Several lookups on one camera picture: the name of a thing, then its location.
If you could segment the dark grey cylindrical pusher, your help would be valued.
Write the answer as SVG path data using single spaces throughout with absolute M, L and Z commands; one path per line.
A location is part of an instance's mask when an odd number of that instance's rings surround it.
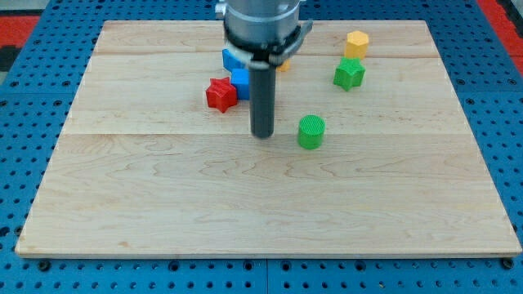
M 272 136 L 275 122 L 275 67 L 249 69 L 251 133 L 260 139 Z

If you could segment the yellow block behind arm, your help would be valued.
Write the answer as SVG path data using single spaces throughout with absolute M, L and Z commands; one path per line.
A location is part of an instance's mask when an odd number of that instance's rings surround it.
M 286 60 L 282 65 L 278 66 L 276 70 L 278 72 L 286 72 L 290 69 L 290 60 Z

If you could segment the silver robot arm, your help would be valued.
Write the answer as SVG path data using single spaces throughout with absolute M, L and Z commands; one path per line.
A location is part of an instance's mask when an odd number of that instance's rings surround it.
M 313 27 L 299 20 L 301 0 L 219 0 L 225 44 L 244 63 L 249 77 L 251 133 L 266 139 L 275 123 L 276 69 L 295 55 Z

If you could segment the blue block behind arm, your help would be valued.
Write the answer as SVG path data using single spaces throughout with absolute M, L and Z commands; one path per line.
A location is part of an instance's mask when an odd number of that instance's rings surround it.
M 234 69 L 244 69 L 245 64 L 235 57 L 228 49 L 221 51 L 223 67 L 232 72 Z

